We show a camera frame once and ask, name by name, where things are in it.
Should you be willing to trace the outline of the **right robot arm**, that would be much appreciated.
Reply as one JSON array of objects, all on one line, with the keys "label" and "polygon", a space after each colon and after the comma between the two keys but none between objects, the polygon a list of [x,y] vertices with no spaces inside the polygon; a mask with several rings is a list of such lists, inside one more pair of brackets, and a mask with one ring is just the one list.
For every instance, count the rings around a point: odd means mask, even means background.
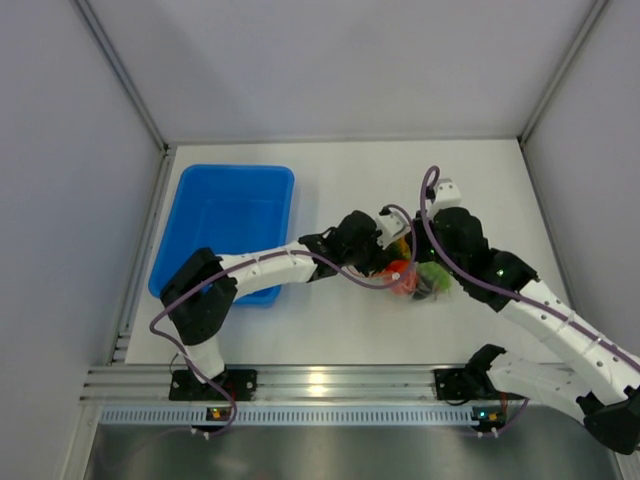
[{"label": "right robot arm", "polygon": [[480,397],[511,393],[579,422],[599,443],[623,455],[639,447],[639,359],[563,303],[537,272],[511,252],[489,246],[479,220],[450,207],[430,219],[414,251],[443,266],[474,300],[533,335],[562,362],[544,366],[485,345],[465,366]]}]

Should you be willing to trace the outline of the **clear zip top bag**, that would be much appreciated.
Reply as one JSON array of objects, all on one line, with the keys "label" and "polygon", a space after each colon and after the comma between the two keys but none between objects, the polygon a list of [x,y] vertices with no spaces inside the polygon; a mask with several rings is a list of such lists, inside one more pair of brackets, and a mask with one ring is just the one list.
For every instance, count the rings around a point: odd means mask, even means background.
[{"label": "clear zip top bag", "polygon": [[411,262],[410,247],[405,239],[397,240],[385,252],[390,255],[391,263],[379,273],[363,275],[352,266],[345,270],[371,285],[391,284],[388,291],[407,301],[435,301],[450,294],[451,275],[436,262]]}]

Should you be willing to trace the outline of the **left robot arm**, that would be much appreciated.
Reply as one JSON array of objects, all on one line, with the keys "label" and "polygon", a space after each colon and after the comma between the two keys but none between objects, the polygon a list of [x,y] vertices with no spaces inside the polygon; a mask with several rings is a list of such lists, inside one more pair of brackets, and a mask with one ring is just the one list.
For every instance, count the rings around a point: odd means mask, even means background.
[{"label": "left robot arm", "polygon": [[408,232],[397,211],[385,208],[371,217],[355,210],[338,226],[282,247],[242,255],[196,250],[160,293],[193,372],[194,391],[210,400],[225,390],[218,333],[235,301],[280,285],[329,278],[349,267],[371,277],[391,263],[388,248]]}]

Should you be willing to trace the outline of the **fake pineapple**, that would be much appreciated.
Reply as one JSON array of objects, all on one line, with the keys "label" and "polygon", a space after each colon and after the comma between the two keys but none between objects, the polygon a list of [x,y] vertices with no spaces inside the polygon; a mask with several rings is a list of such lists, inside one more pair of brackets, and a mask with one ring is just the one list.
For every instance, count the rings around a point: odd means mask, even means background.
[{"label": "fake pineapple", "polygon": [[411,258],[411,250],[404,238],[400,238],[388,247],[388,252],[394,260],[408,261]]}]

